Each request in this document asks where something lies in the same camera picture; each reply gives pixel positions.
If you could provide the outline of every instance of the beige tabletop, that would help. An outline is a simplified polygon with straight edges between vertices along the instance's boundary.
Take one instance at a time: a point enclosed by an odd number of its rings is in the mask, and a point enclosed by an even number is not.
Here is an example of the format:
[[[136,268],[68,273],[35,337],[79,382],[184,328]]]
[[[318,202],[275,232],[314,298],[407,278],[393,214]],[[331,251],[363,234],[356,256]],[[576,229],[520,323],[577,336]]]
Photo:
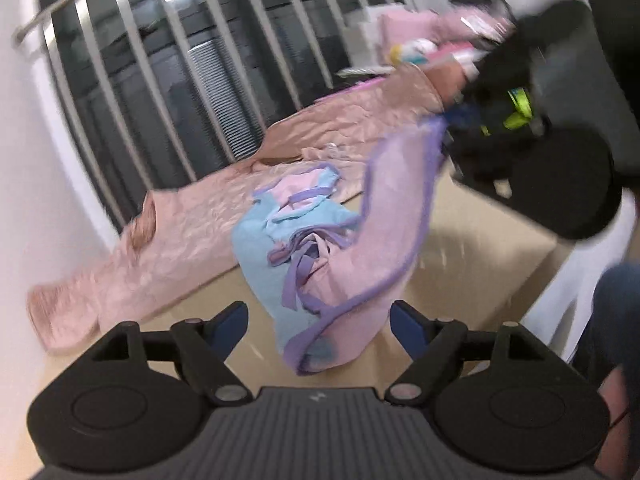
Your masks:
[[[347,206],[355,210],[359,203],[356,198]],[[471,329],[494,329],[504,320],[520,319],[566,252],[552,235],[445,175],[437,185],[428,240],[403,299],[430,318],[453,317]],[[226,363],[254,393],[265,385],[375,386],[382,391],[409,363],[387,326],[354,362],[314,376],[296,376],[276,352],[271,318],[238,268],[144,323],[143,329],[164,330],[188,317],[209,319],[235,300],[249,306],[249,330]],[[41,386],[77,356],[49,357]],[[173,373],[168,364],[152,367]],[[6,478],[29,478],[40,465],[25,428]]]

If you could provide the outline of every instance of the pink quilted fabric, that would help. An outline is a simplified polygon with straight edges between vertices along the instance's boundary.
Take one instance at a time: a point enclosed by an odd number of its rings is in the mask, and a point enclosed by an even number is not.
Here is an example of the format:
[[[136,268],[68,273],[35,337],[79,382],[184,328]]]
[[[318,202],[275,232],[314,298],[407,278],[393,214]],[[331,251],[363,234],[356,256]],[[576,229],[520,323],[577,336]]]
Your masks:
[[[434,84],[415,66],[384,82],[323,100],[271,126],[254,156],[179,190],[153,190],[141,215],[103,262],[28,294],[34,329],[49,351],[71,349],[97,328],[144,320],[236,266],[230,232],[252,192],[285,174],[330,160],[342,180],[333,199],[361,191],[362,162],[387,131],[442,109],[464,78],[457,64]]]

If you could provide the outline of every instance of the silver screw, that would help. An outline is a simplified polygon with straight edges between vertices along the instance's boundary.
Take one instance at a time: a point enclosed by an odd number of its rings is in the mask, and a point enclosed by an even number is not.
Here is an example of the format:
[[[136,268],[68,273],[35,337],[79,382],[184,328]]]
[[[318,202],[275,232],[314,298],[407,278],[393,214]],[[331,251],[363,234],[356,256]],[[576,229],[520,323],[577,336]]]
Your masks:
[[[417,384],[399,383],[394,384],[389,390],[389,393],[397,400],[413,400],[420,397],[422,389]]]
[[[236,400],[244,399],[246,395],[246,388],[239,384],[226,384],[216,390],[216,397],[223,402],[236,402]]]

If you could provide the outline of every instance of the light blue fabric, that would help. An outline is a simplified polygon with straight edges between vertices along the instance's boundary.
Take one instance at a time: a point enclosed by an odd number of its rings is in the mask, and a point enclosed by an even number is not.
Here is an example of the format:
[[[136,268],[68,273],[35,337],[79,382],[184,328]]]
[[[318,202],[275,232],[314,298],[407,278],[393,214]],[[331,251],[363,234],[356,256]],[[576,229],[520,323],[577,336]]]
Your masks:
[[[325,168],[317,186],[333,187],[338,178],[336,171]],[[300,305],[297,310],[282,306],[282,287],[290,261],[273,267],[268,261],[268,253],[276,243],[286,243],[302,228],[347,222],[356,218],[357,213],[326,196],[316,196],[309,206],[276,215],[279,209],[269,190],[256,196],[254,206],[234,227],[231,241],[247,283],[274,320],[277,348],[282,354],[289,339],[312,326],[318,318]],[[322,338],[308,354],[314,359],[333,359],[332,348]]]

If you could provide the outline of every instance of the metal railing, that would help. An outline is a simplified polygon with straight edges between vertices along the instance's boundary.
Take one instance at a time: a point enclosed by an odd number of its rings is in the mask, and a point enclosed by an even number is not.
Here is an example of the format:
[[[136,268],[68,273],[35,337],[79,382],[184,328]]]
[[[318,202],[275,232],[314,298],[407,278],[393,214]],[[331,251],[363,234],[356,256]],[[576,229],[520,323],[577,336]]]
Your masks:
[[[367,0],[357,1],[361,6],[367,5]],[[162,9],[164,10],[164,13],[166,15],[169,29],[171,30],[171,33],[174,37],[178,52],[180,53],[180,57],[185,63],[188,75],[193,83],[193,87],[196,90],[196,95],[201,101],[204,107],[204,111],[206,112],[206,118],[208,119],[210,126],[212,127],[212,130],[215,133],[215,136],[220,143],[223,152],[225,153],[226,158],[229,162],[233,162],[236,160],[236,156],[234,155],[234,152],[225,137],[225,133],[220,124],[220,120],[216,115],[216,111],[214,110],[214,107],[212,106],[207,95],[206,85],[204,84],[200,74],[198,73],[194,59],[190,55],[191,47],[184,26],[180,20],[180,16],[178,15],[178,11],[175,9],[171,2],[167,0],[160,0],[160,2],[162,5]],[[279,71],[282,80],[284,81],[287,92],[289,93],[294,106],[299,110],[300,108],[302,108],[302,103],[300,101],[300,91],[290,72],[289,65],[284,56],[280,43],[278,42],[278,38],[273,26],[271,25],[264,5],[261,0],[249,0],[249,2],[252,5],[257,23],[260,26],[264,38],[266,39],[266,44],[268,45],[268,48],[271,51],[271,55],[276,62],[277,70]],[[332,74],[330,73],[327,62],[325,61],[322,54],[318,38],[314,33],[314,29],[305,10],[305,6],[303,5],[303,1],[290,0],[290,2],[297,19],[302,25],[304,36],[310,46],[312,55],[316,63],[318,64],[322,80],[324,81],[324,84],[328,89],[332,89]],[[338,2],[337,0],[326,0],[326,2],[331,17],[337,25],[340,37],[342,37],[345,23],[344,17],[340,12]],[[175,153],[177,154],[180,164],[184,168],[185,174],[192,182],[194,182],[196,180],[196,172],[194,171],[193,165],[188,157],[185,147],[180,140],[180,136],[178,135],[176,126],[174,124],[174,121],[172,120],[172,116],[169,113],[168,105],[165,102],[164,97],[162,96],[158,80],[156,79],[156,76],[153,72],[148,54],[145,51],[145,47],[140,36],[140,31],[138,29],[138,26],[136,25],[130,0],[116,0],[116,3],[122,21],[124,23],[130,48],[133,52],[135,61],[140,67],[140,72],[142,73],[144,83],[146,84],[148,92],[151,96],[151,101],[156,108],[156,111],[158,112],[161,123],[164,126],[168,139],[170,140]],[[229,54],[230,60],[233,63],[233,67],[238,76],[239,85],[241,86],[242,91],[247,98],[251,113],[254,115],[257,123],[264,132],[266,125],[260,110],[260,106],[258,104],[258,99],[250,83],[249,76],[242,61],[241,54],[239,53],[239,48],[236,45],[234,38],[232,37],[228,23],[223,14],[222,5],[220,4],[219,0],[204,0],[204,3],[206,4],[206,9],[210,12],[213,18],[213,22],[217,30],[219,31],[224,47]],[[92,150],[91,144],[88,140],[86,131],[76,108],[76,103],[74,102],[69,82],[65,74],[65,68],[60,57],[58,40],[56,38],[56,31],[54,29],[52,15],[58,10],[69,6],[70,4],[74,4],[76,8],[76,13],[78,15],[80,23],[81,35],[84,39],[84,42],[86,43],[87,51],[89,53],[89,59],[97,76],[98,87],[104,95],[108,111],[113,118],[117,133],[122,138],[127,153],[130,156],[133,166],[139,174],[143,185],[147,190],[153,188],[155,182],[152,178],[152,173],[146,167],[145,161],[142,159],[136,147],[136,143],[134,142],[133,137],[129,131],[127,121],[123,115],[122,110],[120,109],[120,105],[118,104],[118,99],[116,98],[114,88],[110,82],[103,56],[100,52],[100,48],[98,47],[95,27],[92,23],[86,0],[56,1],[55,3],[38,13],[24,27],[17,30],[14,38],[15,42],[17,44],[20,44],[32,30],[35,30],[39,27],[42,28],[44,32],[44,38],[46,40],[46,46],[49,51],[52,71],[58,84],[58,89],[60,90],[60,95],[63,105],[66,108],[70,125],[76,133],[76,139],[79,145],[79,149],[84,155],[84,160],[88,166],[88,169],[93,175],[94,181],[99,188],[104,201],[106,202],[105,205],[108,206],[108,208],[111,210],[111,212],[113,213],[113,217],[120,225],[120,227],[124,227],[127,222],[126,215],[119,207],[118,201],[114,197],[114,193],[110,189],[108,181],[105,178],[103,169],[100,167],[95,153]]]

